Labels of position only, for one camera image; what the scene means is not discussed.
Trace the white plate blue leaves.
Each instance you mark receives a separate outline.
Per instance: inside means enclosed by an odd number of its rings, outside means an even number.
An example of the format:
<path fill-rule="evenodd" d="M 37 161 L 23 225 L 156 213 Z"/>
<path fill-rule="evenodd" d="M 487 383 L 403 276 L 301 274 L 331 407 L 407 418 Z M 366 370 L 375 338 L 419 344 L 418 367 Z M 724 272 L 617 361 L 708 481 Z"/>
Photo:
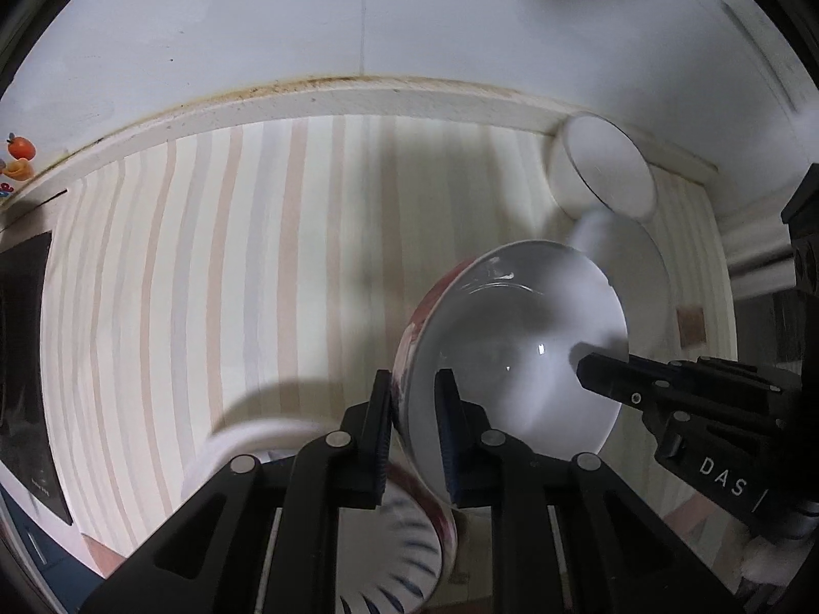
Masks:
<path fill-rule="evenodd" d="M 335 610 L 417 612 L 435 592 L 443 559 L 441 540 L 421 505 L 405 489 L 387 484 L 376 509 L 340 512 Z"/>

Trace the bowl with coloured hearts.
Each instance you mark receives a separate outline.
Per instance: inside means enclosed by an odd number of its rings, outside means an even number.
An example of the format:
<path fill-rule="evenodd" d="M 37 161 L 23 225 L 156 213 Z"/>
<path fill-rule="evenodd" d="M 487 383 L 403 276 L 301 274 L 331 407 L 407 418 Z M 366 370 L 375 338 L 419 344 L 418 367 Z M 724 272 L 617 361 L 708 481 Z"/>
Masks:
<path fill-rule="evenodd" d="M 671 279 L 650 233 L 633 219 L 599 209 L 576 222 L 568 244 L 591 259 L 614 287 L 630 352 L 654 356 L 665 342 Z"/>

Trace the brown label patch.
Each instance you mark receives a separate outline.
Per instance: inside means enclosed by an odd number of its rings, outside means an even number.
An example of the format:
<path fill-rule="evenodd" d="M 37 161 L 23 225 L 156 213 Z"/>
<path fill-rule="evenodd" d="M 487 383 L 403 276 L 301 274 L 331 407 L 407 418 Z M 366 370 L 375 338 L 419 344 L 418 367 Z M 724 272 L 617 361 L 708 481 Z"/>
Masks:
<path fill-rule="evenodd" d="M 706 343 L 705 312 L 701 305 L 678 306 L 676 322 L 680 348 L 694 348 Z"/>

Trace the blue cabinet door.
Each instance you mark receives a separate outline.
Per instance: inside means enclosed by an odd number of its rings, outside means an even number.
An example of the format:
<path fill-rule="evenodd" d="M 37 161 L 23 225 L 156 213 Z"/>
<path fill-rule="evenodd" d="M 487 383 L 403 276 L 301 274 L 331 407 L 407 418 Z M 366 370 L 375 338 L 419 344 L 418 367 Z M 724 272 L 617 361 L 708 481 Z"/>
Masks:
<path fill-rule="evenodd" d="M 14 502 L 6 489 L 2 489 L 2 498 L 10 513 L 11 524 L 36 571 L 66 612 L 80 612 L 84 601 L 103 578 L 58 545 Z"/>

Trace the colourful fruit sticker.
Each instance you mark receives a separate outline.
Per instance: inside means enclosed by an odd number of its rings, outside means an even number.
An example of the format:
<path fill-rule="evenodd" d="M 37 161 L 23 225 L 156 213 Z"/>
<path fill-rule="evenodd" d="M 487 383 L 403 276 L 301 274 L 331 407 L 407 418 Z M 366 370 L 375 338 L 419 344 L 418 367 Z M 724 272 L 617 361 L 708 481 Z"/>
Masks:
<path fill-rule="evenodd" d="M 36 157 L 36 147 L 27 137 L 10 133 L 6 139 L 7 158 L 2 158 L 2 184 L 0 197 L 5 200 L 36 174 L 33 160 Z"/>

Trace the striped table mat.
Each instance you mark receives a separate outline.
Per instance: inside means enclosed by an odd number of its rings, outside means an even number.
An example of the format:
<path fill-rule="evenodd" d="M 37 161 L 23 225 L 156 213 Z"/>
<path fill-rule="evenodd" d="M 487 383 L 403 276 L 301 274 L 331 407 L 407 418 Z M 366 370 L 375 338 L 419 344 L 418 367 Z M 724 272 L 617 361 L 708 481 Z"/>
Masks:
<path fill-rule="evenodd" d="M 79 532 L 129 555 L 179 506 L 207 438 L 338 419 L 465 259 L 564 240 L 550 137 L 335 115 L 158 144 L 58 201 L 43 401 Z"/>

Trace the oval plate pink flowers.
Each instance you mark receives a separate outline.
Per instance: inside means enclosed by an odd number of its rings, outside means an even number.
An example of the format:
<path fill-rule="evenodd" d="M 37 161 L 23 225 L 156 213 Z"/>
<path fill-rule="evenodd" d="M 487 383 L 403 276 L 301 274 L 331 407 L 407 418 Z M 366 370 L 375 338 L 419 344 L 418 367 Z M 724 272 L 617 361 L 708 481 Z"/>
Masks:
<path fill-rule="evenodd" d="M 450 507 L 429 491 L 411 467 L 401 463 L 390 463 L 387 468 L 387 479 L 415 500 L 435 530 L 441 557 L 439 585 L 454 582 L 458 555 L 458 525 Z"/>

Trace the small white bowl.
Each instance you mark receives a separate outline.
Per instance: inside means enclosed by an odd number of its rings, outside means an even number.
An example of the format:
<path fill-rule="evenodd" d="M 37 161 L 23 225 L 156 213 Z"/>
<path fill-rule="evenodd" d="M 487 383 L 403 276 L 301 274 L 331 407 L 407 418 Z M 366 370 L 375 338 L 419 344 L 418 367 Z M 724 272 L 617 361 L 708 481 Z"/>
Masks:
<path fill-rule="evenodd" d="M 556 133 L 547 165 L 552 197 L 572 219 L 607 208 L 637 222 L 657 209 L 657 184 L 636 144 L 597 115 L 577 114 Z"/>

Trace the white plate grey flower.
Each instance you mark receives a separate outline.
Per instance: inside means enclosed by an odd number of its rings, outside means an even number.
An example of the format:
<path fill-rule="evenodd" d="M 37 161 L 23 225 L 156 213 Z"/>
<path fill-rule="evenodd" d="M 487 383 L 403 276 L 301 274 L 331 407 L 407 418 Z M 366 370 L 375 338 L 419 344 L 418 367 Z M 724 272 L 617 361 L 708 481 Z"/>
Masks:
<path fill-rule="evenodd" d="M 261 463 L 285 459 L 318 436 L 336 431 L 339 424 L 326 419 L 265 417 L 244 420 L 209 436 L 183 471 L 181 501 L 186 502 L 215 473 L 238 455 L 257 457 Z"/>

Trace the black stove top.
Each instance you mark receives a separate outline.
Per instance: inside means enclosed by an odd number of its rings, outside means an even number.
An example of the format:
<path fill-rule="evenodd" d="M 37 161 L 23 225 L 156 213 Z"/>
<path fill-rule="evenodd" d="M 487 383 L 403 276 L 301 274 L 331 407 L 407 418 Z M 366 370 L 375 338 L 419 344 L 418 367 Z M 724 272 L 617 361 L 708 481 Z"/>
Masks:
<path fill-rule="evenodd" d="M 51 513 L 71 524 L 41 392 L 40 315 L 50 244 L 45 231 L 2 252 L 2 463 Z"/>

